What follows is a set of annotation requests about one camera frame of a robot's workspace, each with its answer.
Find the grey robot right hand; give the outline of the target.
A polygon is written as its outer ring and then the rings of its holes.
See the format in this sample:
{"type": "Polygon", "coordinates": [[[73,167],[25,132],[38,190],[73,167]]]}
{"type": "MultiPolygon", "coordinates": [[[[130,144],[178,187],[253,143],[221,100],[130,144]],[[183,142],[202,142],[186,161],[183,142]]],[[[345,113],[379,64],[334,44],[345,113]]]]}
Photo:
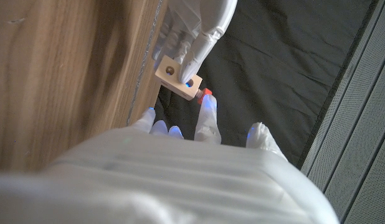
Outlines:
{"type": "Polygon", "coordinates": [[[338,223],[263,123],[234,147],[221,144],[211,95],[192,141],[155,116],[149,108],[34,174],[0,174],[0,223],[338,223]]]}

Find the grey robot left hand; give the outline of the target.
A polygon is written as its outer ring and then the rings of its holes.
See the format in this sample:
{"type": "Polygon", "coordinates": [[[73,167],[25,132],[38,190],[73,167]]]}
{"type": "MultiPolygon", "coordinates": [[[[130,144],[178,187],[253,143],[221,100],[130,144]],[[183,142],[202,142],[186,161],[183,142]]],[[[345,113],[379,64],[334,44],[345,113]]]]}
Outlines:
{"type": "Polygon", "coordinates": [[[152,58],[169,56],[181,65],[185,84],[197,74],[217,41],[226,33],[237,0],[169,0],[152,58]]]}

